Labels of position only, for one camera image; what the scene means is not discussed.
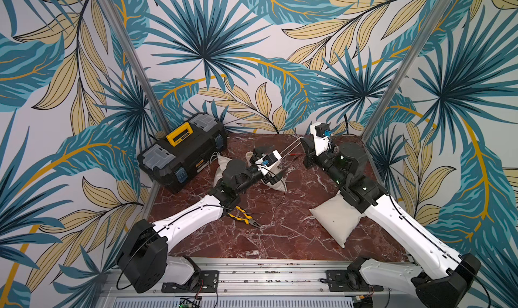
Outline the white bag drawstring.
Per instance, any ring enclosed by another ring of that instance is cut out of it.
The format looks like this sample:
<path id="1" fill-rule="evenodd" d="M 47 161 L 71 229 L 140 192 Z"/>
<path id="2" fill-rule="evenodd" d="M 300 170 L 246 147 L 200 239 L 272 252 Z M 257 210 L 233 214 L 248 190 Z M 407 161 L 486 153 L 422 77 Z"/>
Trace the white bag drawstring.
<path id="1" fill-rule="evenodd" d="M 286 159 L 290 154 L 292 154 L 300 145 L 302 138 L 298 138 L 293 141 L 290 145 L 288 145 L 284 150 L 282 150 L 279 154 L 281 155 L 280 161 L 282 162 Z"/>

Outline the white drawstring soil bag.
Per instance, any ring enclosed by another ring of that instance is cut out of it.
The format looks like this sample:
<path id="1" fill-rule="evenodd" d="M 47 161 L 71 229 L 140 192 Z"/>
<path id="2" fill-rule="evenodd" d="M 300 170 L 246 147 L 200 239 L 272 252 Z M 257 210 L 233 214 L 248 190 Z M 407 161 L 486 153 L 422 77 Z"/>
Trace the white drawstring soil bag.
<path id="1" fill-rule="evenodd" d="M 247 152 L 246 159 L 263 174 L 262 182 L 265 185 L 276 191 L 287 191 L 287 169 L 279 168 L 282 156 L 277 150 L 267 153 Z"/>

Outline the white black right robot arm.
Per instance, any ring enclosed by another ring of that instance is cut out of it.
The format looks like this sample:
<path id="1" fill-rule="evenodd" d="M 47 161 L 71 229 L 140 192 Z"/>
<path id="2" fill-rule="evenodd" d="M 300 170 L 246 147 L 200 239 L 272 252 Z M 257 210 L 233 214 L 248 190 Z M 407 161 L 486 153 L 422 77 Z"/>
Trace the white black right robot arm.
<path id="1" fill-rule="evenodd" d="M 336 145 L 326 123 L 310 126 L 302 139 L 304 165 L 320 168 L 339 188 L 343 200 L 384 228 L 418 262 L 404 266 L 357 258 L 349 266 L 352 279 L 413 295 L 426 307 L 457 307 L 481 267 L 472 254 L 460 254 L 411 217 L 375 180 L 365 176 L 368 155 L 356 143 Z"/>

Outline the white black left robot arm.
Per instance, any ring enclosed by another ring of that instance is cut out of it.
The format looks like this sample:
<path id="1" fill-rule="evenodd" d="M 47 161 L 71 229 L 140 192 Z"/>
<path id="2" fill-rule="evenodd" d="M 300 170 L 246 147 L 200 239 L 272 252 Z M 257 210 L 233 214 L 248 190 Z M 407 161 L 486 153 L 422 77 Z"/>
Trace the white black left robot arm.
<path id="1" fill-rule="evenodd" d="M 194 205 L 154 223 L 137 222 L 116 259 L 129 287 L 145 293 L 171 271 L 176 287 L 184 292 L 194 290 L 200 283 L 201 269 L 187 256 L 170 258 L 170 251 L 198 229 L 234 211 L 241 195 L 252 186 L 281 181 L 283 173 L 273 171 L 281 160 L 277 150 L 255 148 L 249 164 L 229 161 L 216 185 Z"/>

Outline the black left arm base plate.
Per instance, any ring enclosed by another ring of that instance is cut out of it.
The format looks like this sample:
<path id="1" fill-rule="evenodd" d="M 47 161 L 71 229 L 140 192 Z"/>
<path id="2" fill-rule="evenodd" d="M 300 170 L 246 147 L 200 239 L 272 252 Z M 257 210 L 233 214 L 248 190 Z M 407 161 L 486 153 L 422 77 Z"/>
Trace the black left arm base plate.
<path id="1" fill-rule="evenodd" d="M 162 293 L 216 293 L 219 286 L 220 272 L 218 270 L 201 270 L 195 272 L 186 284 L 179 285 L 175 282 L 164 282 Z"/>

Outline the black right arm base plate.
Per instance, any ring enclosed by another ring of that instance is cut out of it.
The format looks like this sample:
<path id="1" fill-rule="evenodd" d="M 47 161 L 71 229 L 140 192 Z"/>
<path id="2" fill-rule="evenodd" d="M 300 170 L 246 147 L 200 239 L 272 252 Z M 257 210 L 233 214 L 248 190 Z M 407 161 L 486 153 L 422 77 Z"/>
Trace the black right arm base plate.
<path id="1" fill-rule="evenodd" d="M 355 292 L 362 290 L 360 277 L 350 270 L 327 270 L 320 281 L 328 286 L 330 292 Z"/>

